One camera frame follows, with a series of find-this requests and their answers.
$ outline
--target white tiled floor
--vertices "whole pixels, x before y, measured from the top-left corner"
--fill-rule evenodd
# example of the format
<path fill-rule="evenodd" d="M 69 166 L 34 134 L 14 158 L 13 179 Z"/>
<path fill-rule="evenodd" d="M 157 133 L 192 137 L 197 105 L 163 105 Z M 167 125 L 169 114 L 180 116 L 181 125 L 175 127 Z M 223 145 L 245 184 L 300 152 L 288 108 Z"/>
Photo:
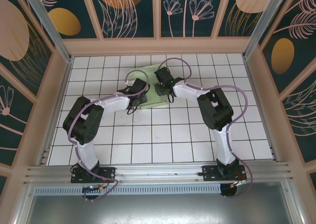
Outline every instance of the white tiled floor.
<path fill-rule="evenodd" d="M 79 96 L 96 99 L 113 94 L 124 88 L 123 80 L 131 69 L 160 64 L 170 57 L 182 58 L 192 66 L 190 83 L 203 87 L 229 84 L 245 90 L 249 108 L 232 126 L 234 150 L 246 160 L 273 158 L 240 54 L 102 56 L 75 59 L 48 165 L 77 162 L 62 124 Z M 174 78 L 189 73 L 181 61 L 171 60 L 167 65 Z M 244 98 L 232 89 L 224 91 L 236 118 L 243 109 Z M 217 149 L 197 102 L 175 98 L 173 104 L 160 108 L 104 116 L 95 138 L 95 151 L 101 164 L 136 164 L 213 161 Z"/>

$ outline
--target enclosure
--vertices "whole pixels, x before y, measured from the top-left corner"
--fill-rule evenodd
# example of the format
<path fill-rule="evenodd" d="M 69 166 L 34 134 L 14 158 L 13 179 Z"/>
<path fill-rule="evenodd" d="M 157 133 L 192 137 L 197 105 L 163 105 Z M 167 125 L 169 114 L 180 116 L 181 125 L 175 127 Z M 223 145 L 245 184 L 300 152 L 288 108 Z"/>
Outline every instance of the enclosure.
<path fill-rule="evenodd" d="M 315 223 L 315 2 L 0 0 L 0 222 Z M 175 97 L 102 116 L 94 150 L 119 184 L 85 203 L 66 116 L 78 97 L 113 95 L 131 70 L 169 58 L 174 78 L 189 75 L 185 61 L 188 83 L 246 94 L 232 141 L 252 189 L 224 199 L 223 182 L 198 175 L 216 165 L 214 133 L 197 102 Z M 223 91 L 234 120 L 246 101 Z"/>

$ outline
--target cable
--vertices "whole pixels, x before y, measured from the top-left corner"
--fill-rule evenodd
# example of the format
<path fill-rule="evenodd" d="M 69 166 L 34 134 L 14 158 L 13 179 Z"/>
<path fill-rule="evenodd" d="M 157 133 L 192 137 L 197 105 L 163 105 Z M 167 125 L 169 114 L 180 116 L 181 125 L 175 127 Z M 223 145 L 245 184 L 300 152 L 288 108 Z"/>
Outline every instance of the cable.
<path fill-rule="evenodd" d="M 144 71 L 142 71 L 142 70 L 132 70 L 132 71 L 130 71 L 130 72 L 126 75 L 125 80 L 126 80 L 127 77 L 129 76 L 129 74 L 132 73 L 132 72 L 141 72 L 141 73 L 143 73 L 143 74 L 146 76 L 146 80 L 147 80 L 147 81 L 146 81 L 146 86 L 145 86 L 141 91 L 139 91 L 139 92 L 137 92 L 137 93 L 134 93 L 134 94 L 131 94 L 131 95 L 128 95 L 129 97 L 137 96 L 137 95 L 143 93 L 143 92 L 146 90 L 146 88 L 148 87 L 148 85 L 149 85 L 149 78 L 148 78 L 148 75 L 147 75 Z M 68 131 L 68 141 L 69 141 L 70 143 L 72 143 L 72 144 L 75 146 L 76 155 L 77 155 L 77 158 L 78 158 L 78 163 L 80 163 L 80 165 L 81 165 L 89 174 L 91 174 L 91 175 L 93 175 L 93 176 L 95 176 L 95 177 L 97 177 L 97 178 L 100 178 L 100 179 L 102 179 L 102 180 L 116 182 L 107 192 L 105 192 L 104 194 L 102 194 L 102 195 L 96 197 L 95 199 L 92 199 L 91 202 L 93 202 L 93 200 L 101 199 L 101 198 L 103 198 L 104 196 L 106 196 L 108 193 L 110 193 L 110 192 L 118 185 L 119 181 L 116 180 L 116 179 L 105 178 L 105 177 L 99 176 L 99 175 L 97 175 L 97 174 L 94 174 L 92 171 L 90 171 L 90 170 L 87 168 L 87 166 L 86 166 L 86 165 L 82 162 L 82 160 L 81 160 L 81 157 L 80 157 L 80 154 L 79 154 L 79 151 L 78 151 L 78 144 L 77 144 L 77 142 L 76 142 L 76 141 L 73 141 L 73 140 L 71 139 L 71 132 L 72 132 L 73 129 L 74 129 L 75 123 L 78 121 L 78 119 L 80 118 L 80 116 L 82 115 L 82 113 L 83 113 L 88 107 L 92 106 L 92 105 L 95 104 L 95 103 L 100 103 L 100 102 L 102 102 L 102 101 L 104 101 L 104 100 L 106 100 L 106 99 L 117 98 L 117 97 L 125 97 L 125 95 L 116 94 L 116 95 L 112 95 L 112 96 L 107 96 L 107 97 L 100 98 L 100 99 L 98 99 L 98 100 L 92 101 L 92 102 L 90 102 L 89 104 L 85 105 L 85 106 L 79 111 L 79 113 L 77 114 L 77 116 L 75 117 L 75 119 L 74 119 L 73 123 L 71 124 L 71 126 L 70 126 L 70 128 L 69 128 L 69 131 Z"/>
<path fill-rule="evenodd" d="M 189 79 L 189 78 L 191 77 L 191 75 L 192 75 L 192 69 L 191 69 L 190 65 L 188 64 L 188 62 L 186 62 L 185 60 L 180 59 L 180 58 L 172 57 L 172 58 L 168 58 L 168 59 L 164 60 L 164 61 L 159 65 L 158 69 L 163 65 L 163 63 L 167 62 L 168 60 L 180 60 L 180 61 L 182 61 L 183 63 L 185 63 L 185 64 L 188 66 L 189 71 L 190 71 L 190 74 L 189 74 L 188 77 L 184 78 L 184 83 L 185 83 L 187 86 L 189 86 L 189 87 L 191 87 L 191 88 L 193 88 L 193 89 L 201 90 L 201 91 L 210 91 L 210 90 L 215 90 L 215 89 L 219 89 L 219 88 L 226 87 L 226 88 L 233 88 L 233 89 L 239 91 L 239 92 L 244 96 L 244 98 L 245 98 L 245 108 L 244 108 L 244 110 L 241 112 L 241 114 L 240 114 L 239 116 L 237 116 L 237 118 L 235 118 L 231 123 L 228 124 L 228 126 L 227 126 L 227 128 L 226 128 L 226 140 L 227 140 L 227 145 L 228 145 L 229 151 L 232 153 L 232 155 L 233 155 L 236 159 L 238 159 L 238 160 L 248 169 L 249 174 L 250 174 L 250 185 L 249 185 L 248 189 L 246 190 L 246 192 L 243 193 L 243 194 L 237 195 L 237 196 L 227 196 L 227 197 L 229 197 L 229 198 L 238 198 L 238 197 L 243 197 L 243 196 L 245 196 L 245 195 L 250 191 L 250 189 L 251 189 L 251 187 L 252 187 L 252 184 L 253 184 L 253 175 L 252 175 L 252 172 L 251 172 L 249 166 L 248 166 L 243 160 L 241 160 L 241 159 L 234 153 L 234 151 L 233 151 L 233 149 L 232 149 L 232 147 L 231 147 L 231 144 L 230 144 L 230 142 L 229 142 L 229 128 L 232 126 L 233 123 L 235 123 L 237 120 L 239 120 L 239 119 L 246 113 L 246 110 L 247 110 L 247 108 L 248 108 L 248 98 L 247 98 L 246 94 L 245 94 L 244 91 L 242 91 L 240 88 L 235 87 L 235 86 L 231 86 L 231 85 L 221 85 L 221 86 L 215 86 L 215 87 L 210 87 L 210 88 L 202 88 L 202 87 L 197 87 L 197 86 L 194 86 L 194 85 L 192 85 L 192 84 L 189 84 L 189 83 L 187 83 L 187 79 Z"/>

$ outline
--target white grid tiles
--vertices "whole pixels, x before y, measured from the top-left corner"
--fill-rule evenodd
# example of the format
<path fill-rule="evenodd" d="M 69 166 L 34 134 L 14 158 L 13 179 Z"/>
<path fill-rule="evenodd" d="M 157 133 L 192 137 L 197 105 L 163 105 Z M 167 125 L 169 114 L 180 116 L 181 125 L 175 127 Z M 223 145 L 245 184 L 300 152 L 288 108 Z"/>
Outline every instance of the white grid tiles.
<path fill-rule="evenodd" d="M 48 165 L 72 165 L 75 149 L 68 142 L 62 124 L 76 99 L 84 95 L 97 99 L 124 88 L 126 74 L 133 68 L 160 64 L 179 57 L 192 66 L 190 83 L 203 87 L 235 85 L 245 90 L 249 108 L 232 126 L 233 147 L 245 160 L 273 159 L 261 122 L 247 72 L 240 54 L 183 54 L 76 57 L 50 149 Z M 181 61 L 167 62 L 174 77 L 189 73 Z M 233 89 L 224 89 L 236 118 L 244 108 L 244 98 Z M 137 110 L 127 115 L 119 111 L 103 116 L 95 138 L 101 164 L 214 161 L 217 156 L 212 131 L 203 123 L 198 103 L 175 98 L 173 104 Z"/>

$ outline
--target purple cable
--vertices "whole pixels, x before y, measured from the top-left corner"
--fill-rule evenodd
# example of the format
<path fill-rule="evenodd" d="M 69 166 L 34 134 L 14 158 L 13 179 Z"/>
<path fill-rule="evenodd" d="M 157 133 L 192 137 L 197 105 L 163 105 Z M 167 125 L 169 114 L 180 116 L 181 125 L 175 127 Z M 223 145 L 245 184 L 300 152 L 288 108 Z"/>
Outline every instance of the purple cable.
<path fill-rule="evenodd" d="M 186 85 L 188 85 L 189 87 L 193 88 L 193 89 L 201 90 L 201 91 L 209 91 L 209 90 L 214 90 L 214 89 L 223 88 L 223 87 L 233 88 L 233 89 L 235 89 L 235 90 L 241 92 L 241 94 L 242 94 L 243 97 L 245 98 L 245 108 L 244 108 L 244 110 L 241 112 L 241 114 L 240 114 L 237 118 L 235 118 L 235 119 L 227 126 L 227 129 L 226 129 L 226 140 L 227 140 L 227 145 L 228 145 L 229 151 L 232 153 L 232 155 L 233 155 L 236 159 L 238 159 L 238 160 L 248 169 L 249 174 L 250 174 L 250 185 L 249 185 L 249 188 L 246 190 L 246 192 L 243 193 L 243 194 L 241 194 L 241 195 L 228 196 L 228 197 L 229 197 L 229 198 L 238 198 L 238 197 L 243 197 L 243 196 L 245 196 L 245 195 L 250 191 L 250 189 L 251 189 L 251 187 L 252 187 L 252 183 L 253 183 L 252 172 L 251 172 L 249 166 L 248 166 L 243 160 L 241 160 L 241 159 L 234 153 L 234 151 L 232 150 L 231 144 L 230 144 L 230 142 L 229 142 L 229 133 L 228 133 L 228 130 L 229 130 L 229 128 L 232 126 L 233 123 L 235 123 L 237 120 L 239 120 L 239 119 L 246 113 L 246 110 L 247 110 L 247 108 L 248 108 L 248 98 L 247 98 L 246 94 L 245 94 L 244 91 L 242 91 L 240 88 L 235 87 L 235 86 L 231 86 L 231 85 L 221 85 L 221 86 L 215 86 L 215 87 L 210 87 L 210 88 L 202 88 L 202 87 L 197 87 L 197 86 L 194 86 L 194 85 L 192 85 L 192 84 L 187 83 L 187 79 L 189 79 L 189 78 L 191 77 L 191 75 L 192 75 L 192 69 L 191 69 L 190 65 L 188 64 L 188 62 L 186 62 L 185 60 L 183 60 L 183 59 L 181 59 L 181 58 L 177 58 L 177 57 L 168 58 L 168 59 L 164 60 L 164 61 L 159 65 L 159 67 L 158 67 L 157 70 L 159 70 L 159 69 L 161 68 L 161 66 L 162 66 L 165 62 L 167 62 L 168 60 L 180 60 L 180 61 L 182 61 L 183 63 L 185 63 L 185 64 L 189 67 L 190 75 L 189 75 L 188 77 L 184 78 L 184 83 L 185 83 Z"/>
<path fill-rule="evenodd" d="M 147 88 L 148 85 L 149 85 L 149 78 L 148 78 L 148 75 L 147 75 L 144 71 L 142 71 L 142 70 L 132 70 L 132 71 L 130 71 L 130 72 L 126 75 L 126 78 L 125 78 L 125 79 L 127 79 L 127 77 L 129 76 L 129 74 L 132 73 L 132 72 L 141 72 L 141 73 L 143 73 L 143 74 L 146 76 L 147 82 L 146 82 L 146 86 L 145 86 L 141 91 L 139 91 L 139 92 L 137 92 L 137 93 L 134 93 L 134 94 L 131 94 L 131 95 L 128 95 L 129 97 L 133 97 L 133 96 L 137 96 L 137 95 L 141 94 L 142 92 L 144 92 L 144 91 L 146 90 L 146 88 Z M 75 119 L 74 119 L 73 123 L 71 124 L 71 126 L 70 126 L 70 128 L 69 128 L 69 131 L 68 131 L 68 141 L 69 141 L 70 143 L 72 143 L 73 145 L 75 145 L 75 148 L 76 148 L 76 155 L 77 155 L 78 160 L 79 160 L 79 162 L 81 163 L 82 167 L 83 167 L 88 173 L 90 173 L 91 175 L 93 175 L 93 176 L 95 176 L 95 177 L 97 177 L 97 178 L 100 178 L 100 179 L 102 179 L 102 180 L 104 180 L 104 181 L 115 181 L 115 182 L 116 182 L 115 185 L 114 185 L 112 188 L 110 188 L 106 193 L 104 193 L 104 194 L 102 194 L 102 195 L 96 197 L 94 200 L 98 200 L 98 199 L 100 199 L 100 198 L 106 196 L 108 193 L 110 193 L 110 192 L 118 185 L 119 181 L 116 180 L 116 179 L 105 178 L 105 177 L 99 176 L 99 175 L 97 175 L 97 174 L 94 174 L 93 172 L 91 172 L 91 171 L 87 168 L 87 166 L 82 162 L 81 157 L 80 157 L 80 155 L 79 155 L 77 142 L 71 140 L 71 132 L 72 132 L 72 130 L 73 130 L 73 128 L 74 128 L 75 123 L 76 123 L 77 120 L 79 119 L 79 117 L 82 115 L 82 113 L 83 113 L 88 107 L 92 106 L 92 105 L 95 104 L 95 103 L 99 103 L 99 102 L 101 102 L 101 101 L 104 101 L 104 100 L 106 100 L 106 99 L 116 98 L 116 97 L 125 97 L 125 95 L 112 95 L 112 96 L 107 96 L 107 97 L 100 98 L 100 99 L 98 99 L 98 100 L 95 100 L 95 101 L 90 102 L 89 104 L 85 105 L 85 106 L 79 111 L 79 113 L 77 114 L 77 116 L 75 117 Z"/>

